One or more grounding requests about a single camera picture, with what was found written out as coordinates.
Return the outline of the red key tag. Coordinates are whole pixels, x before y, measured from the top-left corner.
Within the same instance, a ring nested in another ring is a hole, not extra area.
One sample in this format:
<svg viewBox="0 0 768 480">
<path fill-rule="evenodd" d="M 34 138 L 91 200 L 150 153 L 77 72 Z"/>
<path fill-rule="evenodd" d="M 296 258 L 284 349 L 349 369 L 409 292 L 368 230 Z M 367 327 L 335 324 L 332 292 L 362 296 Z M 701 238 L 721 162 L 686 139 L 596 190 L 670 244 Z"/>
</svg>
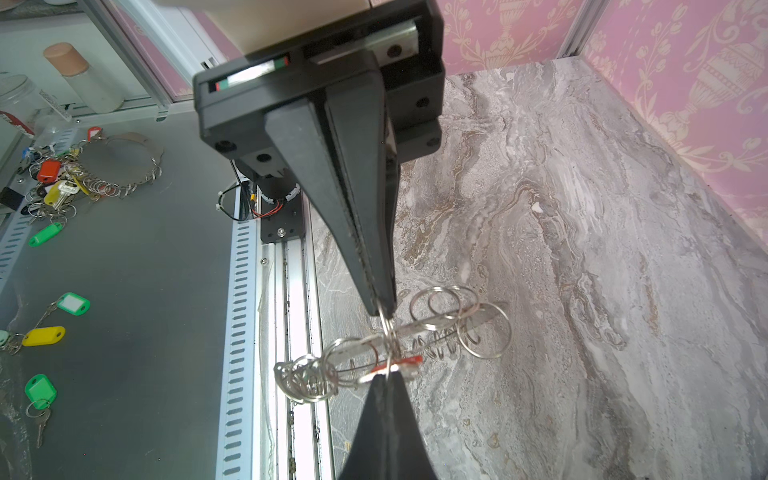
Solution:
<svg viewBox="0 0 768 480">
<path fill-rule="evenodd" d="M 414 375 L 418 372 L 424 359 L 421 355 L 415 355 L 405 357 L 396 361 L 385 362 L 381 366 L 377 366 L 371 370 L 372 374 L 385 374 L 387 372 L 400 372 L 402 375 Z"/>
</svg>

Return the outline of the green white key tag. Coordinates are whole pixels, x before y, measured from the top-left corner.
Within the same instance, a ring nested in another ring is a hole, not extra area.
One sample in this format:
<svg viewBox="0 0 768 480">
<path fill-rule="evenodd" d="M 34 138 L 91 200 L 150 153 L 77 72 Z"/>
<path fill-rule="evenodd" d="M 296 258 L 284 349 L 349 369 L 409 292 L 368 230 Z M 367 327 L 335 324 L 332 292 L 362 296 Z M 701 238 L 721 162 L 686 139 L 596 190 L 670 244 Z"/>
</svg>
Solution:
<svg viewBox="0 0 768 480">
<path fill-rule="evenodd" d="M 90 301 L 78 294 L 67 292 L 57 300 L 56 306 L 70 315 L 81 316 L 90 309 Z"/>
</svg>

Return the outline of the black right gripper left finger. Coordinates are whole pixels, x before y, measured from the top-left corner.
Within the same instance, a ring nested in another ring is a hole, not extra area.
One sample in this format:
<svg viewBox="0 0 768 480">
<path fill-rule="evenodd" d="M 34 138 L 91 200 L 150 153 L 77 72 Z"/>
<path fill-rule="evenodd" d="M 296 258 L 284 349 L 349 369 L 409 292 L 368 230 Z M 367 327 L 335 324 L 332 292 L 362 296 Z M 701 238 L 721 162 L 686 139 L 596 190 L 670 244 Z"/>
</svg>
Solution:
<svg viewBox="0 0 768 480">
<path fill-rule="evenodd" d="M 384 414 L 386 377 L 370 384 L 348 458 L 339 479 L 385 478 Z"/>
</svg>

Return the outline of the aluminium corner post right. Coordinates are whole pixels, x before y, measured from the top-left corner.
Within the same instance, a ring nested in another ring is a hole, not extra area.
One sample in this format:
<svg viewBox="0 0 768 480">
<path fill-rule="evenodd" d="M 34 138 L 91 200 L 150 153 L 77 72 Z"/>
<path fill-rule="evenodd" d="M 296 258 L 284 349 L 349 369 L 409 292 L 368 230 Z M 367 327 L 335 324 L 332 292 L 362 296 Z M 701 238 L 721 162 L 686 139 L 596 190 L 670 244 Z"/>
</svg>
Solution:
<svg viewBox="0 0 768 480">
<path fill-rule="evenodd" d="M 565 36 L 557 58 L 581 55 L 610 0 L 584 0 Z"/>
</svg>

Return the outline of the long green key tag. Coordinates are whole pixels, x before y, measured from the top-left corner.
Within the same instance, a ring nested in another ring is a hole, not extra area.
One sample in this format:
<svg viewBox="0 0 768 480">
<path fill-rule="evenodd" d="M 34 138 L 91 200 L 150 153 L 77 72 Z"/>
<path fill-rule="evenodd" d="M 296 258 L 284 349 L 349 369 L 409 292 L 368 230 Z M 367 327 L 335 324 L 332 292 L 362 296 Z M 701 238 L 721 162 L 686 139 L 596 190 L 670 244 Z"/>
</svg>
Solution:
<svg viewBox="0 0 768 480">
<path fill-rule="evenodd" d="M 55 238 L 57 235 L 61 233 L 61 231 L 64 229 L 65 225 L 61 222 L 54 222 L 48 225 L 47 227 L 43 228 L 39 232 L 37 232 L 35 235 L 33 235 L 29 241 L 28 245 L 32 248 L 40 247 L 50 241 L 51 239 Z"/>
</svg>

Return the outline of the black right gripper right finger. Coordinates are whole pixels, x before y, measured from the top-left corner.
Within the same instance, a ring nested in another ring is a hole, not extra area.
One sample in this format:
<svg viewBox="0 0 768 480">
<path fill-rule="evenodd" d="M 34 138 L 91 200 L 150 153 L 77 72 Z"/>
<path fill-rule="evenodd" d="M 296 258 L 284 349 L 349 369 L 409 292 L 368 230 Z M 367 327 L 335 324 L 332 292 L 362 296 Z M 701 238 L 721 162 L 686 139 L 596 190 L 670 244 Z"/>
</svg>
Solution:
<svg viewBox="0 0 768 480">
<path fill-rule="evenodd" d="M 437 478 L 400 373 L 386 378 L 386 478 Z"/>
</svg>

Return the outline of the bright green key tag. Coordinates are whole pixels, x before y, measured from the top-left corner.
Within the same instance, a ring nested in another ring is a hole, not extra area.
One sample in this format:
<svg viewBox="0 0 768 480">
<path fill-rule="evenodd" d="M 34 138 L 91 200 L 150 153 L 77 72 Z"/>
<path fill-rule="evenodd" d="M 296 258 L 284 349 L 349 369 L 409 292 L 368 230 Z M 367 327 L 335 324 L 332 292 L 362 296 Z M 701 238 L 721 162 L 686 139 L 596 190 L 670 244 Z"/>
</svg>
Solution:
<svg viewBox="0 0 768 480">
<path fill-rule="evenodd" d="M 45 374 L 36 374 L 25 385 L 25 394 L 35 410 L 49 408 L 58 396 L 58 391 Z"/>
</svg>

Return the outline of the yellow key tag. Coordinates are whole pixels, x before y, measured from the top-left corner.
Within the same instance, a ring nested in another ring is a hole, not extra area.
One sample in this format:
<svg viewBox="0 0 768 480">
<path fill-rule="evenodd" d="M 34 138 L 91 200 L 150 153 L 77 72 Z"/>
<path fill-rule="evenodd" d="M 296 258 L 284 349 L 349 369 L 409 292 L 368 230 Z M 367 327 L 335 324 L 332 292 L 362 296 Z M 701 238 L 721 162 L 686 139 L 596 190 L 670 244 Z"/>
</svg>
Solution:
<svg viewBox="0 0 768 480">
<path fill-rule="evenodd" d="M 60 342 L 66 335 L 63 326 L 43 327 L 30 330 L 22 339 L 22 346 L 38 347 L 54 345 Z"/>
</svg>

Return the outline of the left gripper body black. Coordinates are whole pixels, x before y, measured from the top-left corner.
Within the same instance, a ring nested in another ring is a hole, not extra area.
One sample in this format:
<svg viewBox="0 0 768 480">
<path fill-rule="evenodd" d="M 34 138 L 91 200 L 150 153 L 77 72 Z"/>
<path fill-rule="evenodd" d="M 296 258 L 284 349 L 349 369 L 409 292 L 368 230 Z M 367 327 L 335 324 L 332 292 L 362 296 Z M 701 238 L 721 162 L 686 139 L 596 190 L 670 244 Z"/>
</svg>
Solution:
<svg viewBox="0 0 768 480">
<path fill-rule="evenodd" d="M 408 162 L 440 146 L 443 19 L 390 1 L 198 73 L 202 140 L 262 176 Z"/>
</svg>

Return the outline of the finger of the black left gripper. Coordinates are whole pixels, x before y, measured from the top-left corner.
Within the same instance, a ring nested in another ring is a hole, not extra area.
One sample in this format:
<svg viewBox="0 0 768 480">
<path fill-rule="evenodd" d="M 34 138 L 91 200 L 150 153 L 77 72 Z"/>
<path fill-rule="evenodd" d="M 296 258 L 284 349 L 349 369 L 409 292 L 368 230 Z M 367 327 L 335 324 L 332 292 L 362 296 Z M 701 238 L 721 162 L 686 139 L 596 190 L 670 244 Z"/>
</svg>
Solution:
<svg viewBox="0 0 768 480">
<path fill-rule="evenodd" d="M 313 103 L 299 99 L 267 113 L 265 131 L 333 235 L 367 312 L 376 315 L 360 238 Z"/>
<path fill-rule="evenodd" d="M 326 88 L 325 115 L 335 153 L 343 222 L 330 227 L 370 315 L 393 316 L 393 247 L 387 222 L 387 112 L 375 58 L 339 61 L 344 78 Z"/>
</svg>

